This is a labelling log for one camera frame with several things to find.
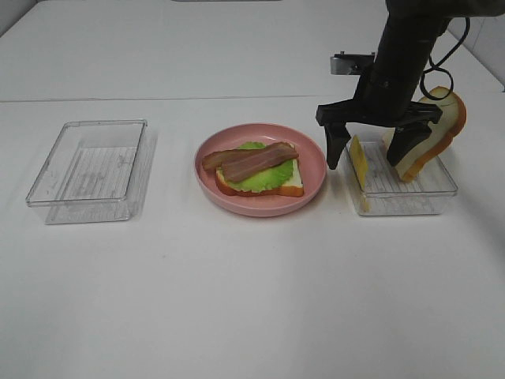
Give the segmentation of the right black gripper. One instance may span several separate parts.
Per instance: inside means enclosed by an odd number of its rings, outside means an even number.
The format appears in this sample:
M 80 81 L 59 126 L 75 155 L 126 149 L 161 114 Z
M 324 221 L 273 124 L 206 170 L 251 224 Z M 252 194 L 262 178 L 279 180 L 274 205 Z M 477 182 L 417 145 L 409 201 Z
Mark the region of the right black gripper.
M 319 105 L 316 120 L 324 127 L 328 167 L 337 168 L 342 151 L 351 139 L 347 122 L 397 127 L 387 149 L 391 166 L 396 166 L 408 152 L 428 139 L 432 130 L 423 122 L 437 123 L 442 110 L 432 103 L 413 102 L 412 95 L 410 83 L 380 75 L 374 66 L 369 66 L 360 75 L 352 98 Z

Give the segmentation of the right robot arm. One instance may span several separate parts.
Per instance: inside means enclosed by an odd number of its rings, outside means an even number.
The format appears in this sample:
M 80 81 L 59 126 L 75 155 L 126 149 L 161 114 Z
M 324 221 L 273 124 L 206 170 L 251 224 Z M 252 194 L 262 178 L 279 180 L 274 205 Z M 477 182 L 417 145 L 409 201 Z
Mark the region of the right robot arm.
M 337 54 L 355 66 L 359 76 L 352 99 L 320 105 L 316 120 L 325 130 L 327 165 L 335 169 L 351 136 L 349 122 L 395 129 L 387 153 L 397 164 L 409 151 L 430 137 L 442 110 L 434 103 L 412 100 L 424 87 L 425 74 L 438 70 L 430 54 L 451 19 L 496 17 L 504 13 L 502 1 L 388 1 L 388 18 L 375 54 Z

